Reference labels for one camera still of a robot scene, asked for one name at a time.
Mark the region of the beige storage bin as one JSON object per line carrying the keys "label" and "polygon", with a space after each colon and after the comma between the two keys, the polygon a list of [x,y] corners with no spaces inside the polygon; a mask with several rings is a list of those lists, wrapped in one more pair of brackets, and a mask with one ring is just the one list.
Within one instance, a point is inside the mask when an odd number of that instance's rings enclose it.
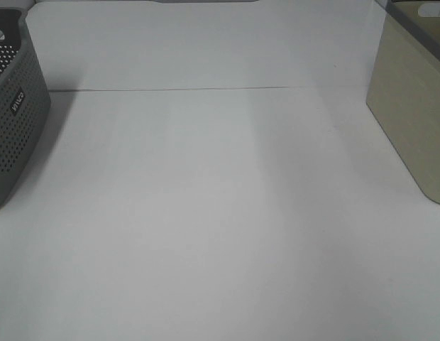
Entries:
{"label": "beige storage bin", "polygon": [[440,204],[440,16],[387,1],[366,104],[422,193]]}

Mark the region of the grey perforated plastic basket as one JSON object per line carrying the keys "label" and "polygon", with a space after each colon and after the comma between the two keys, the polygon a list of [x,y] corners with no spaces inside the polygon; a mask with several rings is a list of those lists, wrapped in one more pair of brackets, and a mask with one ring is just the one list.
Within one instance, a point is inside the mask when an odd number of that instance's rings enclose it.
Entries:
{"label": "grey perforated plastic basket", "polygon": [[0,7],[0,207],[33,154],[51,105],[26,15]]}

